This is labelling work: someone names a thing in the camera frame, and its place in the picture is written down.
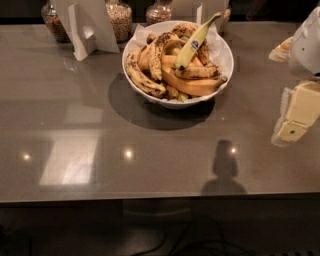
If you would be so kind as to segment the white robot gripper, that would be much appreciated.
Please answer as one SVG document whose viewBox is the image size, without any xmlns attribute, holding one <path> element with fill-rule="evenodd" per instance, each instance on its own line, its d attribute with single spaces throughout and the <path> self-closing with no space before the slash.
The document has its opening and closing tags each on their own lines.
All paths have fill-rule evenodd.
<svg viewBox="0 0 320 256">
<path fill-rule="evenodd" d="M 320 7 L 316 7 L 292 37 L 274 48 L 268 58 L 289 60 L 290 72 L 300 79 L 320 79 Z M 320 117 L 320 83 L 301 81 L 293 89 L 285 88 L 281 97 L 280 117 L 271 143 L 285 147 L 301 139 Z"/>
</svg>

